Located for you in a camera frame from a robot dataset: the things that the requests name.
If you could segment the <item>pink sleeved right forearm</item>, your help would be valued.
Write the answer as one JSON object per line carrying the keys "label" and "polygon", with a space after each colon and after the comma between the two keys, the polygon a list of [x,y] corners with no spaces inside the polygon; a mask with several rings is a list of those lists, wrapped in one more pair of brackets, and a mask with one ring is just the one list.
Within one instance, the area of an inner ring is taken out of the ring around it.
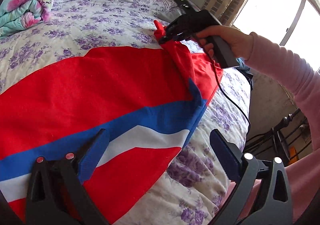
{"label": "pink sleeved right forearm", "polygon": [[246,64],[293,94],[309,122],[313,150],[319,149],[319,73],[296,53],[251,33],[253,50]]}

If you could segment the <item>person's right hand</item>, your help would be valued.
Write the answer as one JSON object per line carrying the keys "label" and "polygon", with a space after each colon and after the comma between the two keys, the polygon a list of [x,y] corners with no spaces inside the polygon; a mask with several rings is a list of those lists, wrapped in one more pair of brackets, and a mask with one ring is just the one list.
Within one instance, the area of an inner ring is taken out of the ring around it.
{"label": "person's right hand", "polygon": [[214,44],[209,43],[206,38],[209,36],[221,37],[233,53],[235,58],[248,60],[253,51],[253,36],[242,33],[238,29],[227,26],[210,26],[195,35],[198,43],[205,52],[210,55],[214,54]]}

